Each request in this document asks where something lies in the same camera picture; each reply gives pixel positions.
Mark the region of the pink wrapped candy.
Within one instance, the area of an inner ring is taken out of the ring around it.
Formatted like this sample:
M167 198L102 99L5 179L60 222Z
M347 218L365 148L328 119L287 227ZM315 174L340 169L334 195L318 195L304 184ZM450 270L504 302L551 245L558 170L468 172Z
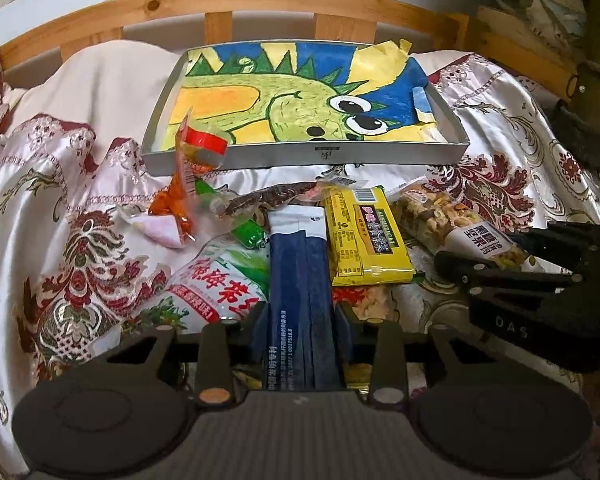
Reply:
M187 238L170 214L152 216L146 211L140 211L137 206L120 205L117 206L117 211L123 221L148 240L170 249L183 249L186 246Z

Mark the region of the floral satin bedspread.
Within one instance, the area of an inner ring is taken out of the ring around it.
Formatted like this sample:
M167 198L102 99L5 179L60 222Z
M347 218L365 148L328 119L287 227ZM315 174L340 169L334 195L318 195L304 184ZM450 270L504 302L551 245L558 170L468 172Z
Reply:
M418 62L470 140L455 166L347 165L339 173L393 190L427 178L494 226L600 223L600 180L557 140L533 96L474 54ZM189 260L122 220L166 179L148 174L133 138L99 140L87 124L38 114L10 125L16 90L0 65L0 479L26 475L12 440L17 402L80 364L92 341L154 296Z

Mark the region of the white green seaweed snack bag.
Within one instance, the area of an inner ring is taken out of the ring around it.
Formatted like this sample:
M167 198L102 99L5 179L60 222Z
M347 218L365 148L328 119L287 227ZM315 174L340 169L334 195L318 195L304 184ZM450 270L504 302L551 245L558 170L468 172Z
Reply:
M248 249L230 235L215 237L122 322L121 333L126 337L165 325L179 334L196 334L209 323L240 321L268 299L269 288L267 247Z

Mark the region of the dark dried fruit packet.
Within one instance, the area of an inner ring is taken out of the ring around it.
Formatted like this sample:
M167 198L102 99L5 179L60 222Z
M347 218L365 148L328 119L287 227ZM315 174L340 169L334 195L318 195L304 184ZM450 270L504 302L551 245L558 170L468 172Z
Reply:
M276 210L290 204L293 200L317 202L328 189L327 183L318 181L271 185L246 195L224 200L216 206L216 212L227 219L248 219L258 210Z

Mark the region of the orange red clear snack bag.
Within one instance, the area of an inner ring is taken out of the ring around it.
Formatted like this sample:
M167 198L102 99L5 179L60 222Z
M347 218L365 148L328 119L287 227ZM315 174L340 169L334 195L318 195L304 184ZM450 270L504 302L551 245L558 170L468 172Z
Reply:
M196 184L222 165L230 138L224 130L195 118L191 106L176 129L174 141L174 174L152 200L148 214L173 220L178 241L185 242L195 236L204 214Z

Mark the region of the rice cracker clear packet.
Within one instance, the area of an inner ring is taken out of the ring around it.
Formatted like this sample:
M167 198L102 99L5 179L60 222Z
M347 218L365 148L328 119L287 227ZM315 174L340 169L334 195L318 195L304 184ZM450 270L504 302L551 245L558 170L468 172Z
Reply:
M400 320L396 300L388 285L333 287L332 301L350 307L360 320Z

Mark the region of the navy blue snack packet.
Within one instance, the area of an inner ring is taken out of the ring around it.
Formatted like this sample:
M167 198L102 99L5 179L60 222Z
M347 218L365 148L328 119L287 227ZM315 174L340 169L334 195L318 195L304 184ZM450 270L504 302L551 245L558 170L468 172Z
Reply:
M272 212L268 222L271 277L264 388L340 390L325 211L288 205Z

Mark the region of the cream pillow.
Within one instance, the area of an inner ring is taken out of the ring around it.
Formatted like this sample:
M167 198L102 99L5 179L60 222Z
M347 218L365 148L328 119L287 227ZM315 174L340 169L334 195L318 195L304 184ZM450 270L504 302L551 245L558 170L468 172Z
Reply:
M23 91L10 110L10 125L44 114L89 125L99 140L142 140L178 55L131 40L96 44L74 54L50 78Z

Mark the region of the yellow snack bar packet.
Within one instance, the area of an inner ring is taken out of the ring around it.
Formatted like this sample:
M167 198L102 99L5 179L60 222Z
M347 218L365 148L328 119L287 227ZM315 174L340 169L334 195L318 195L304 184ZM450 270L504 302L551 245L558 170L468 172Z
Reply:
M383 188L338 188L324 208L332 286L405 284L414 278Z

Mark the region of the grey shallow tray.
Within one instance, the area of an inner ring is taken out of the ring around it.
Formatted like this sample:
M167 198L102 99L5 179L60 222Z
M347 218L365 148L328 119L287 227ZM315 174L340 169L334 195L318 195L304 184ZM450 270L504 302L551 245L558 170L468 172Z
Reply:
M143 138L154 176L174 171L185 117L224 136L225 170L453 165L469 146L406 41L237 41L186 51Z

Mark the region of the mixed nuts clear packet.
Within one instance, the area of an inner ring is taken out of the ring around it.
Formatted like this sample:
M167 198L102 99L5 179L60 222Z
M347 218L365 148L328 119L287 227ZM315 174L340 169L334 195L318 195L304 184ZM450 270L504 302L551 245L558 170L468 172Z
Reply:
M449 193L430 191L425 179L402 184L387 195L399 229L430 252L486 259L503 270L520 270L529 255L492 223Z

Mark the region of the dinosaur drawing paper liner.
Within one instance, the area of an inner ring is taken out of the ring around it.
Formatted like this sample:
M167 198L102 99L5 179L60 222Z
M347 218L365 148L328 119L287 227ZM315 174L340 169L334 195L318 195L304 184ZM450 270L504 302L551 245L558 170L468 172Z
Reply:
M444 140L406 40L242 41L193 48L164 87L152 149L174 148L189 107L231 144Z

